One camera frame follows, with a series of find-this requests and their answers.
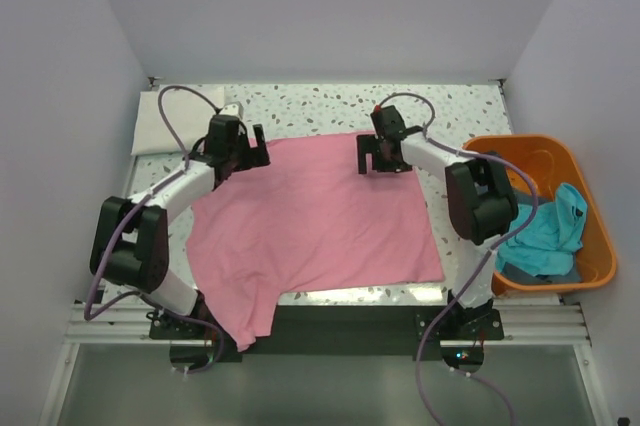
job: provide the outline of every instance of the white speckled surface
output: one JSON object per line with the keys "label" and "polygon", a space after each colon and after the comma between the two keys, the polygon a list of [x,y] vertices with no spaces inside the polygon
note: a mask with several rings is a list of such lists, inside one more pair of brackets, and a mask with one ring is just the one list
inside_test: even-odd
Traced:
{"label": "white speckled surface", "polygon": [[[197,85],[206,93],[213,86]],[[261,123],[267,140],[370,130],[369,113],[374,105],[393,92],[411,91],[429,98],[437,111],[431,126],[433,134],[451,145],[462,145],[473,136],[510,134],[500,91],[496,85],[228,85],[227,102],[245,105],[247,126]],[[172,94],[189,94],[176,91]],[[408,125],[422,124],[429,117],[423,104],[411,98],[393,101]],[[180,155],[141,156],[131,179],[129,193],[157,182],[181,161]],[[287,293],[280,304],[442,304],[443,287],[453,284],[457,271],[455,246],[458,237],[449,223],[445,186],[428,173],[418,171],[429,208],[438,251],[446,280],[444,283],[400,284],[334,291]],[[185,253],[185,241],[191,232],[191,210],[181,214],[169,227],[171,268],[183,280],[193,284]],[[105,300],[118,293],[107,285]]]}

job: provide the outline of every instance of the gray floor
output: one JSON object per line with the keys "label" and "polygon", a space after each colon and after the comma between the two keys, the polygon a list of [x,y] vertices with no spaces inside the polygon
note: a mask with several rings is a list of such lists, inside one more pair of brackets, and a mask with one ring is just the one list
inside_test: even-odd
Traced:
{"label": "gray floor", "polygon": [[[164,346],[85,346],[60,424],[435,424],[404,357],[248,356],[189,376],[172,373]],[[450,426],[508,425],[483,386],[424,364],[425,383]],[[571,348],[487,351],[481,375],[501,387],[522,426],[594,425]]]}

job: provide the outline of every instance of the laundry basket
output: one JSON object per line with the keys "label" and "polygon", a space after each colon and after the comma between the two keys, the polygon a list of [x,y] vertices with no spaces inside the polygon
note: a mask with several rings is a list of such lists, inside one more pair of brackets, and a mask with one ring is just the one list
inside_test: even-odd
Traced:
{"label": "laundry basket", "polygon": [[[514,283],[498,271],[494,271],[492,287],[496,295],[516,291],[566,293],[599,288],[611,281],[617,264],[609,234],[576,160],[564,144],[548,136],[516,134],[473,138],[465,144],[465,149],[497,152],[533,179],[540,196],[553,199],[560,183],[566,182],[575,186],[589,205],[587,222],[582,235],[583,248],[576,255],[576,264],[582,276],[582,283],[524,285]],[[512,171],[508,174],[511,185],[515,189],[529,191],[526,183],[518,175]]]}

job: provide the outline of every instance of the pink towel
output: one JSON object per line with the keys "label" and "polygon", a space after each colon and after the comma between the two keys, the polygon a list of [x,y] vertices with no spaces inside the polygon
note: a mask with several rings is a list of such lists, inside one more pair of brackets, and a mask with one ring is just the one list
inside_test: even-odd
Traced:
{"label": "pink towel", "polygon": [[356,133],[281,139],[271,165],[193,204],[187,255],[220,325],[246,349],[280,294],[443,279],[415,172],[359,175]]}

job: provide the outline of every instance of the white wall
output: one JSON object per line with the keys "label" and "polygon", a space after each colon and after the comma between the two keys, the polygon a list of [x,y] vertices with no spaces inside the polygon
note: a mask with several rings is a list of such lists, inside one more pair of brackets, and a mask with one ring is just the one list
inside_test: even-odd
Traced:
{"label": "white wall", "polygon": [[145,78],[107,0],[0,0],[0,424],[35,424]]}
{"label": "white wall", "polygon": [[581,297],[610,403],[640,422],[640,0],[554,0],[506,84],[518,131],[568,143],[617,247],[613,284]]}
{"label": "white wall", "polygon": [[110,0],[149,74],[206,81],[506,77],[551,0]]}

